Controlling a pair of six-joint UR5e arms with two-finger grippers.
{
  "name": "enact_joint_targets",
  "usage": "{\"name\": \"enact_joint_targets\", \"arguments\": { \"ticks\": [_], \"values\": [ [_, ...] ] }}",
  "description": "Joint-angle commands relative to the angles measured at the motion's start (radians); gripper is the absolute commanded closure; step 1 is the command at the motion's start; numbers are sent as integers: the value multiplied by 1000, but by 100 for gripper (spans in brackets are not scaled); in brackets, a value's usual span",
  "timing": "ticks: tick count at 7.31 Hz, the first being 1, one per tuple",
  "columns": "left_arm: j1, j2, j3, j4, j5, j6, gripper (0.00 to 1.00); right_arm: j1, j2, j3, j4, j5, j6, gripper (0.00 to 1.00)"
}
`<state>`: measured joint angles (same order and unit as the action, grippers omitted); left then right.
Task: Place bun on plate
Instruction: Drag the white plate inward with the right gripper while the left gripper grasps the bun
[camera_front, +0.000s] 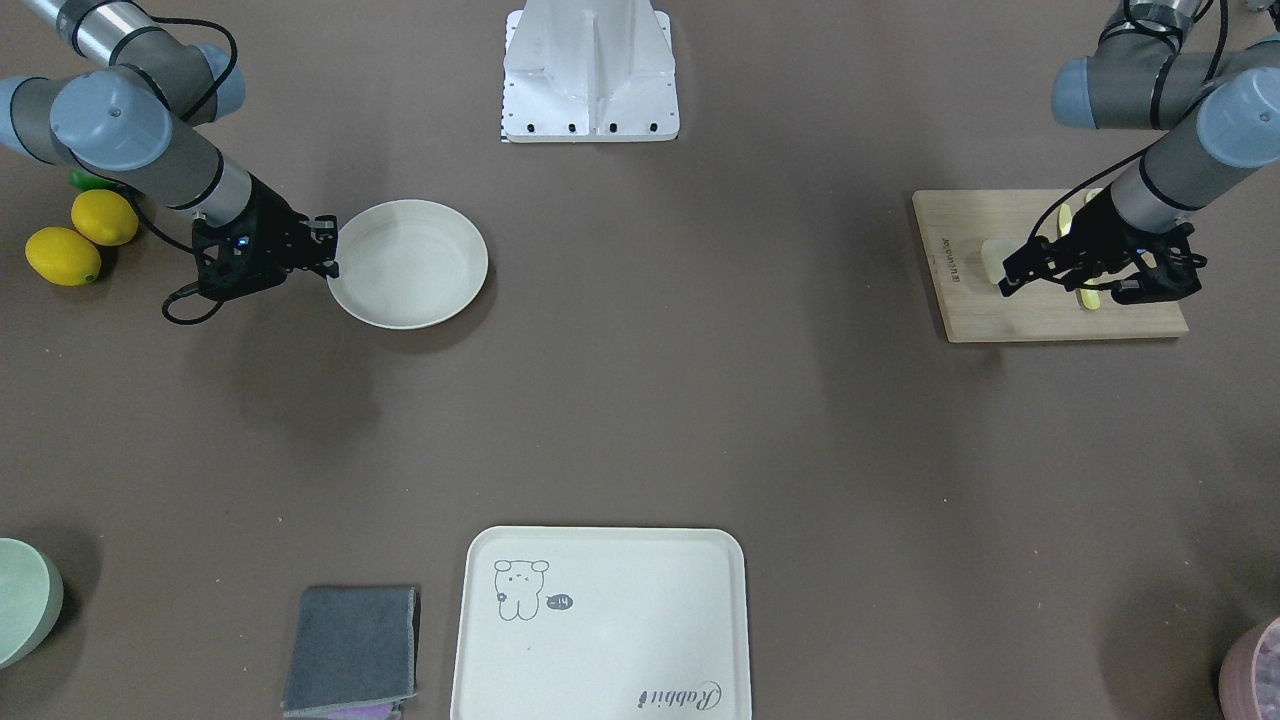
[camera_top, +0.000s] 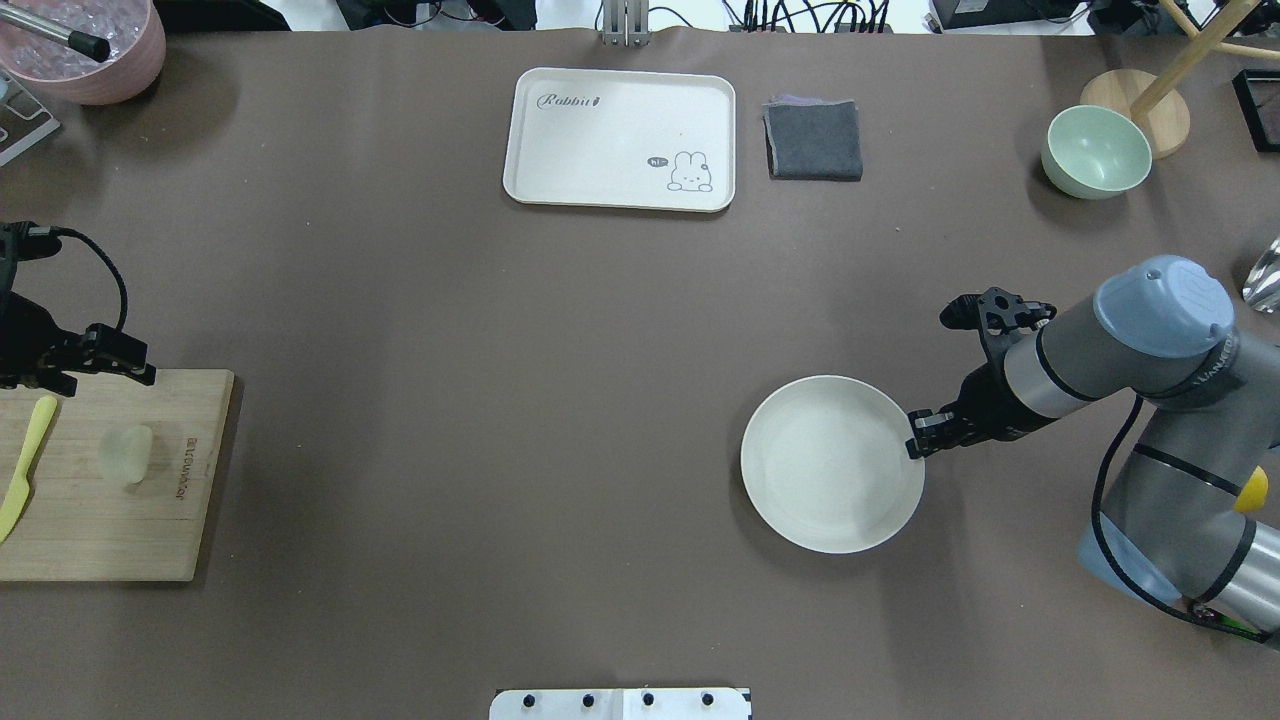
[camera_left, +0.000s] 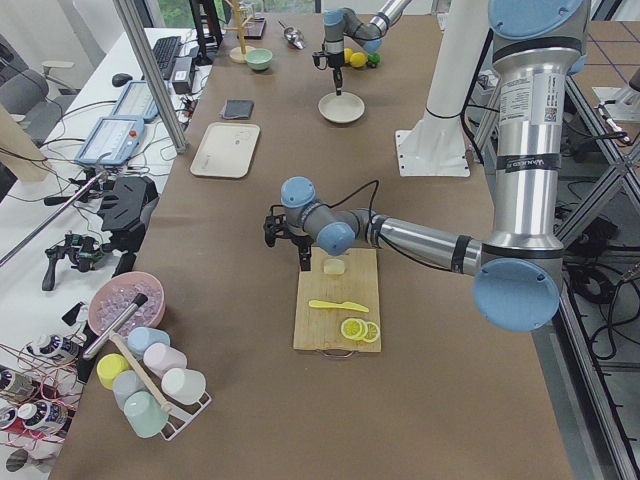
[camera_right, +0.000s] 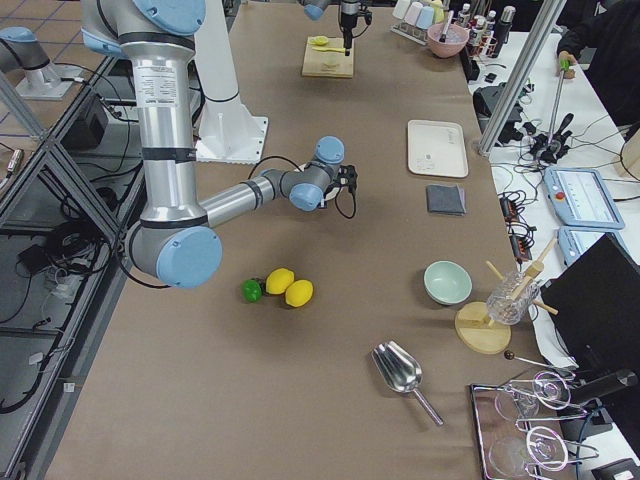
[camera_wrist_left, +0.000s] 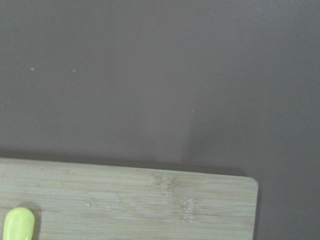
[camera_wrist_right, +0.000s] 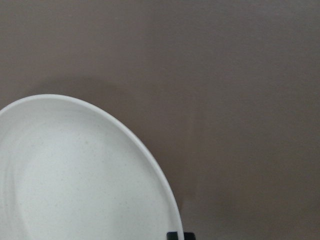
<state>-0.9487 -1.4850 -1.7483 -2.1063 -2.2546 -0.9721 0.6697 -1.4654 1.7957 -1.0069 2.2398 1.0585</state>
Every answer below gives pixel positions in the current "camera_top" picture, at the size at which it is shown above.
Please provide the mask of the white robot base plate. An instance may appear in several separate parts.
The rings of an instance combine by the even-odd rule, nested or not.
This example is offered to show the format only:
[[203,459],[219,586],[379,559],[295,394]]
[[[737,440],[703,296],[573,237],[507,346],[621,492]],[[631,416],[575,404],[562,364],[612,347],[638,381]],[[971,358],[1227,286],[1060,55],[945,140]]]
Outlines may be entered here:
[[751,693],[732,687],[508,689],[489,719],[753,719]]

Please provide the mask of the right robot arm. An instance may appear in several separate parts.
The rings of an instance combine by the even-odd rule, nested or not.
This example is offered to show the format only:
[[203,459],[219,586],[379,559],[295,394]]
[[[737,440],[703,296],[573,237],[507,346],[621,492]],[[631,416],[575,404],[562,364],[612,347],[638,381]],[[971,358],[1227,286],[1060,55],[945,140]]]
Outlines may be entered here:
[[1147,259],[1059,313],[992,287],[940,313],[986,355],[942,409],[910,413],[914,459],[1011,442],[1129,391],[1100,464],[1080,565],[1176,620],[1277,647],[1277,529],[1239,509],[1277,448],[1277,346],[1236,327],[1222,284]]

